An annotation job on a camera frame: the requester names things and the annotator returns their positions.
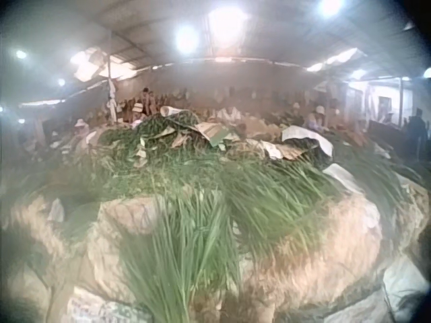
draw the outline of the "newspaper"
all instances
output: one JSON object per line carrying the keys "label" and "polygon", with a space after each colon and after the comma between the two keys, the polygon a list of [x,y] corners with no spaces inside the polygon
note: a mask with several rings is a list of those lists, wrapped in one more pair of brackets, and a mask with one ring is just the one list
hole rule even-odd
{"label": "newspaper", "polygon": [[196,124],[195,129],[209,141],[212,147],[217,146],[230,134],[229,129],[220,123],[202,122]]}
{"label": "newspaper", "polygon": [[75,286],[61,323],[80,322],[152,323],[153,319],[148,313],[113,301],[105,301]]}
{"label": "newspaper", "polygon": [[178,114],[178,113],[180,113],[181,111],[184,111],[184,110],[183,110],[183,109],[173,108],[173,107],[171,107],[171,106],[163,106],[163,107],[161,107],[161,108],[160,108],[160,114],[161,114],[162,116],[164,116],[165,118],[166,118],[167,116],[172,116],[172,115],[174,115],[174,114]]}

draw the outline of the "worker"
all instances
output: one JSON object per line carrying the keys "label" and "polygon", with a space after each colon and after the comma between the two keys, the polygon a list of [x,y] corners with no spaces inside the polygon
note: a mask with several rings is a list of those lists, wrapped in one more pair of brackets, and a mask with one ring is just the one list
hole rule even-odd
{"label": "worker", "polygon": [[328,116],[326,117],[326,127],[329,129],[336,129],[340,124],[339,110],[337,108],[330,108]]}
{"label": "worker", "polygon": [[428,134],[426,124],[422,119],[422,109],[416,110],[416,115],[412,116],[407,126],[406,154],[407,157],[414,157],[419,160],[420,151],[425,146]]}
{"label": "worker", "polygon": [[299,103],[295,102],[292,109],[292,125],[293,126],[299,126],[301,127],[304,124],[304,118],[300,115],[299,111],[301,109],[301,106]]}
{"label": "worker", "polygon": [[217,113],[217,119],[228,124],[238,124],[241,118],[241,113],[234,106],[223,108]]}
{"label": "worker", "polygon": [[403,126],[401,127],[401,130],[405,133],[407,131],[407,127],[409,125],[409,122],[407,121],[407,118],[403,119]]}
{"label": "worker", "polygon": [[325,119],[325,108],[323,106],[317,106],[314,112],[311,112],[305,120],[304,127],[314,131],[325,131],[324,127]]}
{"label": "worker", "polygon": [[149,92],[150,92],[150,89],[148,89],[148,87],[145,87],[142,90],[142,93],[139,97],[143,105],[143,113],[146,114],[147,116],[150,115],[150,93]]}
{"label": "worker", "polygon": [[392,123],[393,112],[387,113],[381,120],[380,123],[391,124]]}
{"label": "worker", "polygon": [[157,113],[157,106],[156,106],[156,98],[154,97],[154,92],[151,91],[148,94],[148,101],[149,101],[149,112],[151,115],[154,115]]}
{"label": "worker", "polygon": [[83,119],[78,119],[75,124],[75,134],[77,137],[84,138],[90,133],[90,127]]}

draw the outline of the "green leaves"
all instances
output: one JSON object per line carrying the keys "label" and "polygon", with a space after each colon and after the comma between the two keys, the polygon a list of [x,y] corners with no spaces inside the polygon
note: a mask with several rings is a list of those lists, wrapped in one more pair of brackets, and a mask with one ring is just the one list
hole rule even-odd
{"label": "green leaves", "polygon": [[157,322],[189,322],[196,291],[239,282],[238,253],[226,207],[211,191],[176,191],[160,206],[151,236],[122,231],[121,258],[138,303]]}
{"label": "green leaves", "polygon": [[321,219],[311,213],[317,203],[337,194],[328,177],[312,166],[282,165],[250,161],[222,175],[222,191],[241,232],[240,244],[255,257],[271,252],[286,236],[297,252],[315,246]]}

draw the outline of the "white paper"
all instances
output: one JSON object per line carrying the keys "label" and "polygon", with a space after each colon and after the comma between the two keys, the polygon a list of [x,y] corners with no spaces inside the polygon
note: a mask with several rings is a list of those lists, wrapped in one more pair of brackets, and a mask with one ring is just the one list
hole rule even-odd
{"label": "white paper", "polygon": [[338,180],[344,185],[349,191],[353,193],[363,194],[364,191],[356,184],[356,180],[347,170],[342,168],[338,164],[330,165],[326,170],[323,170],[326,175],[330,175],[334,179]]}
{"label": "white paper", "polygon": [[90,140],[92,140],[92,138],[96,135],[97,131],[93,131],[92,133],[88,134],[86,137],[86,143],[88,145],[88,143],[90,142]]}
{"label": "white paper", "polygon": [[293,138],[316,139],[319,142],[319,145],[321,146],[321,149],[323,150],[323,152],[325,152],[328,156],[332,157],[332,150],[333,150],[332,144],[326,138],[323,138],[322,136],[320,136],[318,133],[315,133],[308,129],[297,127],[297,126],[290,126],[289,128],[286,128],[283,130],[283,133],[281,136],[282,141],[285,141],[287,139],[293,139]]}
{"label": "white paper", "polygon": [[184,111],[184,110],[173,108],[171,106],[163,106],[160,108],[160,114],[164,117],[172,116],[173,114],[180,113],[181,111]]}

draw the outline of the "metal pole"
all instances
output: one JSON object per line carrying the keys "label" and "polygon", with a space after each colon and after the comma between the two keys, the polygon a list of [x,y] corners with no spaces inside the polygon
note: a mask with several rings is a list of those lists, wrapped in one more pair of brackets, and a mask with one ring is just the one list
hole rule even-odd
{"label": "metal pole", "polygon": [[109,53],[108,53],[108,78],[110,80],[110,54],[111,50],[112,31],[109,30]]}
{"label": "metal pole", "polygon": [[404,99],[404,83],[403,78],[399,78],[399,118],[398,126],[403,126],[403,99]]}

